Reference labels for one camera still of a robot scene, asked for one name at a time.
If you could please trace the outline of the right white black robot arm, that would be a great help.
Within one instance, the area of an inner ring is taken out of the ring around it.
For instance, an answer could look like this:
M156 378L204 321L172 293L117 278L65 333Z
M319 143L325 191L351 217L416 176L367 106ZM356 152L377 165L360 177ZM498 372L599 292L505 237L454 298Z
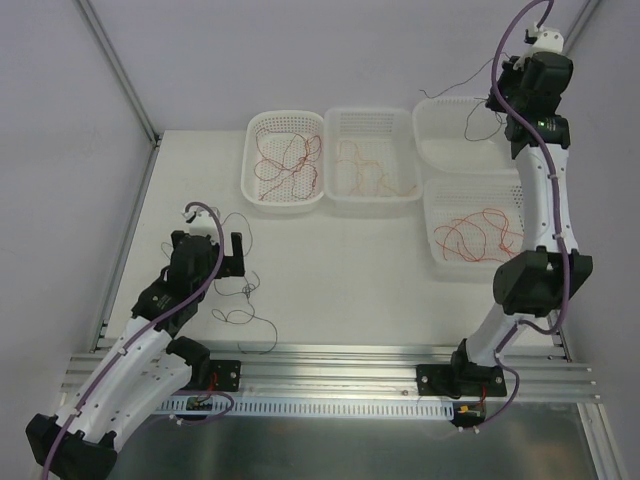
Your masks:
M505 114L523 193L522 250L495 272L495 304L451 357L447 394L452 398L490 393L506 368L502 350L524 328L556 333L571 297L593 271L580 253L571 226L566 173L568 121L556 109L573 74L566 56L538 52L504 62L486 102Z

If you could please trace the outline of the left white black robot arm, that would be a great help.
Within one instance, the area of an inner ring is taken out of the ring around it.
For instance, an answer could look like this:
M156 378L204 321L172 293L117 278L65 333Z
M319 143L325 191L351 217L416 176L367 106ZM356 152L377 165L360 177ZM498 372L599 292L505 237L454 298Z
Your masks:
M238 387L238 362L217 365L201 343L181 335L216 280L245 274L243 239L177 230L160 275L144 289L123 332L77 392L53 415L35 415L26 436L42 478L105 479L119 451L180 390L204 397Z

